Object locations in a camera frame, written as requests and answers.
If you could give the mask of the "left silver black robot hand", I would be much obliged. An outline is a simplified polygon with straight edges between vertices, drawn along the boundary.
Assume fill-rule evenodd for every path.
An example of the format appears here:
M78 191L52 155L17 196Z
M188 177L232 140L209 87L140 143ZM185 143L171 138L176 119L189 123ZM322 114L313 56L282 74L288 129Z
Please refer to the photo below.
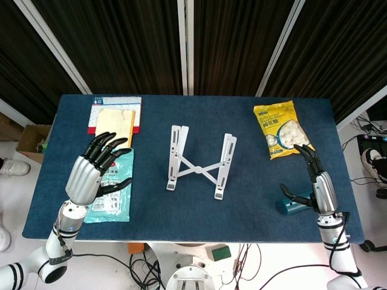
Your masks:
M122 190L132 183L132 178L129 177L115 185L100 185L103 175L114 161L132 152L131 148L115 150L128 141L125 137L114 140L115 136L115 132L97 135L84 153L77 157L65 187L72 203L88 206L96 198Z

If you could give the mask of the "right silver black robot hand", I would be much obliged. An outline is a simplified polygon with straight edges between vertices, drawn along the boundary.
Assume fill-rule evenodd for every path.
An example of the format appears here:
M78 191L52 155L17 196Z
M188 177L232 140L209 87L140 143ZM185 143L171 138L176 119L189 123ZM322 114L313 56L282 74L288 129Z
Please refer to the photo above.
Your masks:
M318 154L306 145L299 146L295 144L294 148L305 159L313 192L309 198L296 196L290 193L285 184L280 184L283 194L292 202L313 208L322 216L335 214L337 210L337 198L333 183L328 172L323 169Z

